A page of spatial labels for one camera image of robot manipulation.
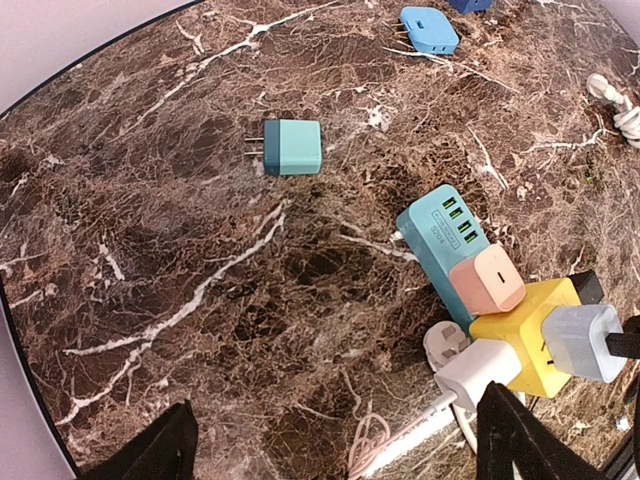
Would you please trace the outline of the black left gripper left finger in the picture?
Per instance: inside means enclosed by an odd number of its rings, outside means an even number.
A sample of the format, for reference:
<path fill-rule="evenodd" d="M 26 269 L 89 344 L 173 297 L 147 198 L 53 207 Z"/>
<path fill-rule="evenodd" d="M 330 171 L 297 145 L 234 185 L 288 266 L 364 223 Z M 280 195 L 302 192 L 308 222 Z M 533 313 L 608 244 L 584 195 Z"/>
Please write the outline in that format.
<path fill-rule="evenodd" d="M 81 474 L 86 480 L 191 480 L 199 426 L 189 400 L 175 403 L 106 461 Z"/>

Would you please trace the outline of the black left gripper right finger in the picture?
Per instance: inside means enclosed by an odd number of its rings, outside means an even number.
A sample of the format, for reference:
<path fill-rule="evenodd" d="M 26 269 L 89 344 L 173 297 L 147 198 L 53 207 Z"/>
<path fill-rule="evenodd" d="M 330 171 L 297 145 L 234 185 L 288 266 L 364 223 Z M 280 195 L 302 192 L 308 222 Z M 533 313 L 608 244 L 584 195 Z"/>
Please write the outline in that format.
<path fill-rule="evenodd" d="M 602 479 L 504 385 L 491 382 L 477 405 L 478 479 Z"/>

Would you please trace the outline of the yellow cube plug adapter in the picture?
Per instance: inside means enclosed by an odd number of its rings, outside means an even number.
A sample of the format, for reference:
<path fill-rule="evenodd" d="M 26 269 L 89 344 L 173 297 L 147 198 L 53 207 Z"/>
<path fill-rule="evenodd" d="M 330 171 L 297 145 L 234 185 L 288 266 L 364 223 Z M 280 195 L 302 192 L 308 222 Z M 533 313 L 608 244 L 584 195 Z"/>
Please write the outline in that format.
<path fill-rule="evenodd" d="M 555 308 L 580 304 L 576 288 L 567 277 L 530 283 L 523 301 L 515 309 L 480 315 L 469 331 L 475 340 L 502 340 L 514 348 L 522 371 L 507 385 L 510 390 L 553 398 L 570 376 L 555 367 L 542 335 L 542 325 Z"/>

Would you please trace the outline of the white USB charger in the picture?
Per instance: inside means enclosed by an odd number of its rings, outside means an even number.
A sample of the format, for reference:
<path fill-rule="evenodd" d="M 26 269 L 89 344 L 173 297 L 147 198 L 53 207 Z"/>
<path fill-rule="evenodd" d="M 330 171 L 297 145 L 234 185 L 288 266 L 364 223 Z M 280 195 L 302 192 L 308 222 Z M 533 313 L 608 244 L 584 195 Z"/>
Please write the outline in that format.
<path fill-rule="evenodd" d="M 522 371 L 515 349 L 506 341 L 478 339 L 438 370 L 434 377 L 443 393 L 455 393 L 453 404 L 475 412 L 491 382 L 508 385 Z"/>

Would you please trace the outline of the light blue USB charger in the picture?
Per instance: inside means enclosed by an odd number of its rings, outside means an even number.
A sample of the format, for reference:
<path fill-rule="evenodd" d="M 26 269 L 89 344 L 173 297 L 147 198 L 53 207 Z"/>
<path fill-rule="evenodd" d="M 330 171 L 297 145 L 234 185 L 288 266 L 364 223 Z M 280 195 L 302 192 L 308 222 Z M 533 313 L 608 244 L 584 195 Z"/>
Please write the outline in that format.
<path fill-rule="evenodd" d="M 542 324 L 542 336 L 560 372 L 612 383 L 625 366 L 609 352 L 606 338 L 622 333 L 616 309 L 608 304 L 556 307 Z"/>

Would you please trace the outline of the pink USB charger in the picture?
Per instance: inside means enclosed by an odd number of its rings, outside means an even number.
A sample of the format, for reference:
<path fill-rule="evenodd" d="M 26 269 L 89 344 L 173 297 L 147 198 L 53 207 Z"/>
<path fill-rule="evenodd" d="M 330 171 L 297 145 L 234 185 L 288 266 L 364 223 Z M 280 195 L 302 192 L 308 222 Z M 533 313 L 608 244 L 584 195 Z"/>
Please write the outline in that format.
<path fill-rule="evenodd" d="M 471 315 L 509 312 L 526 294 L 525 283 L 501 245 L 490 244 L 454 266 L 449 280 Z"/>

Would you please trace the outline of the black power adapter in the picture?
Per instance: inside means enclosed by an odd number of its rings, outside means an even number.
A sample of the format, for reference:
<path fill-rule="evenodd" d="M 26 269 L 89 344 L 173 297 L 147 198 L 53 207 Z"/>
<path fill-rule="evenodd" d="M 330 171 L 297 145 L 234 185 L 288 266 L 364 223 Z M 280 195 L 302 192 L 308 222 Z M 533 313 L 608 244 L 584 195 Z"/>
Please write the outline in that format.
<path fill-rule="evenodd" d="M 604 291 L 594 270 L 569 275 L 573 287 L 582 305 L 599 304 L 604 298 Z"/>

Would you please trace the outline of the teal power strip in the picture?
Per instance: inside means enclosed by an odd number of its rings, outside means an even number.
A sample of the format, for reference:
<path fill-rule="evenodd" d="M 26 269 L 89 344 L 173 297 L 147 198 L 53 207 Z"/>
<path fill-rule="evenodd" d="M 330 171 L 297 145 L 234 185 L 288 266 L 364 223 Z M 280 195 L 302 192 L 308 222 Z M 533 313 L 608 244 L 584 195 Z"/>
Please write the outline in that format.
<path fill-rule="evenodd" d="M 411 203 L 396 218 L 396 227 L 452 321 L 468 333 L 476 317 L 463 304 L 449 273 L 490 245 L 474 214 L 453 186 L 443 184 Z"/>

